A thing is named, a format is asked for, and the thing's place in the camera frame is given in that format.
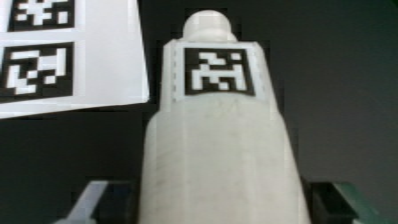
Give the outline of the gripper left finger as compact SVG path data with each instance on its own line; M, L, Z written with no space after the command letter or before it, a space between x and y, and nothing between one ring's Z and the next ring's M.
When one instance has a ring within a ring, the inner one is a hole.
M90 181L71 211L53 224L128 224L131 194L129 181Z

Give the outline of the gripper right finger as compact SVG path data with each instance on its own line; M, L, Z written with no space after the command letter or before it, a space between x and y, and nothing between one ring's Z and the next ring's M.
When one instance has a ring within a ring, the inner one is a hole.
M380 224L380 215L346 182L311 182L305 189L312 224Z

